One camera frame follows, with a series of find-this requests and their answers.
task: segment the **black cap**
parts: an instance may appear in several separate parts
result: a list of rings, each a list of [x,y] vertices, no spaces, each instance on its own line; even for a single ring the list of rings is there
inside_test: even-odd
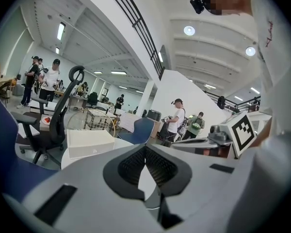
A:
[[[176,102],[180,102],[181,104],[183,104],[181,99],[176,99],[174,103],[176,103]]]
[[[53,64],[60,64],[60,60],[59,60],[59,59],[55,59],[55,60],[53,61]]]

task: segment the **ceiling light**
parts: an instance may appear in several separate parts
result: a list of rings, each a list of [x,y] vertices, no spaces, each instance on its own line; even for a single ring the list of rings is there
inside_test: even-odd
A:
[[[195,29],[191,26],[186,26],[183,31],[186,35],[190,35],[190,36],[195,34]]]
[[[127,75],[126,72],[123,71],[111,71],[112,74],[120,74],[120,75]]]
[[[207,88],[212,88],[212,89],[216,89],[216,87],[211,86],[211,85],[209,85],[209,84],[206,84],[205,87],[207,87]]]
[[[246,54],[247,54],[248,56],[253,56],[253,55],[256,54],[256,50],[255,50],[253,47],[248,47],[248,48],[246,49]]]
[[[235,96],[235,98],[236,98],[236,99],[239,99],[240,101],[243,101],[243,100],[242,100],[241,98],[239,98],[239,97],[236,97],[236,96]]]
[[[159,58],[160,58],[160,61],[163,62],[163,58],[162,58],[161,52],[159,52]]]
[[[255,88],[251,87],[250,89],[251,89],[251,90],[253,90],[255,93],[258,93],[258,94],[260,94],[260,92],[259,92],[259,91],[257,91]]]
[[[59,40],[62,39],[62,36],[63,36],[64,30],[65,30],[65,27],[66,27],[66,25],[64,23],[61,22],[59,24],[58,33],[57,33],[57,39],[59,39]]]

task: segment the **floor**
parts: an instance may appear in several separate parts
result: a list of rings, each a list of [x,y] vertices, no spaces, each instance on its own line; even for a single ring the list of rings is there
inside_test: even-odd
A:
[[[20,101],[22,100],[22,96],[11,96],[11,98],[9,99],[9,102],[7,103],[7,109],[10,111],[10,112],[17,112],[17,113],[25,113],[25,112],[29,112],[29,107],[24,107],[24,108],[21,108],[21,109],[17,109],[17,105],[20,104]],[[64,117],[64,126],[65,126],[65,129],[68,127],[68,124],[69,126],[74,123],[73,120],[70,121],[71,117],[79,112],[80,110],[77,110],[77,109],[73,109],[71,108],[70,111],[67,111],[66,114],[65,114],[65,117]],[[115,137],[117,137],[117,133],[119,132],[119,130],[117,130],[115,132]],[[150,138],[149,140],[149,143],[150,144],[160,144],[161,143],[161,140],[159,139],[154,139],[154,138]],[[63,142],[63,145],[64,145],[64,151],[65,149],[67,148],[67,143],[66,143],[66,140]],[[27,160],[29,162],[32,162],[34,156],[35,156],[35,152],[33,151],[30,151],[30,150],[27,150],[25,151],[24,154],[22,154],[20,152],[20,149],[19,149],[19,144],[16,144],[15,145],[15,150],[16,150],[16,154],[19,158],[21,159],[24,159],[24,160]],[[64,151],[60,151],[59,149],[53,149],[53,150],[50,150],[50,153],[52,154],[52,156],[54,158],[56,158],[59,162],[61,161],[62,159],[62,156],[63,156],[63,153]],[[45,168],[48,168],[48,169],[53,169],[53,170],[60,170],[60,167],[58,165],[56,165],[54,162],[52,162],[51,160],[45,160],[43,156],[41,156],[38,160],[38,163],[37,163],[39,166],[43,166]]]

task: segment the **white ceiling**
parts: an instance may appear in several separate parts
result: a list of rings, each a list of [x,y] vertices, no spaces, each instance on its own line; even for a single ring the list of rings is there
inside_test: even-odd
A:
[[[51,51],[59,47],[59,55],[83,65],[91,73],[102,71],[99,77],[111,84],[144,90],[147,76],[118,38],[82,2],[34,1],[32,9],[36,13],[43,47]],[[60,22],[66,24],[61,41],[57,39]],[[127,75],[114,75],[112,70],[124,70]]]
[[[222,95],[226,86],[247,68],[250,58],[256,58],[245,54],[247,47],[257,47],[253,18],[246,14],[214,16],[206,10],[198,15],[190,0],[163,3],[174,38],[176,70],[202,89],[203,84],[215,86],[217,89],[210,92]],[[195,34],[187,36],[185,26],[194,27]],[[248,97],[247,93],[239,96]]]

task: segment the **metal railing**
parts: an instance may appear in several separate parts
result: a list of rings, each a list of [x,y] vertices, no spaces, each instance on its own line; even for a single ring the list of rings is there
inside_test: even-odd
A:
[[[208,91],[204,91],[216,104],[218,103],[218,99],[220,96],[210,93]],[[258,111],[260,106],[261,96],[256,97],[254,99],[250,99],[248,101],[236,104],[231,100],[225,99],[224,110],[229,112],[253,112]]]
[[[131,22],[132,27],[138,33],[144,47],[146,48],[147,53],[149,54],[150,60],[152,61],[156,73],[161,80],[164,67],[162,67],[159,54],[155,48],[152,36],[149,29],[146,26],[146,22],[143,19],[137,5],[133,0],[115,0],[120,8],[123,10],[129,21]]]

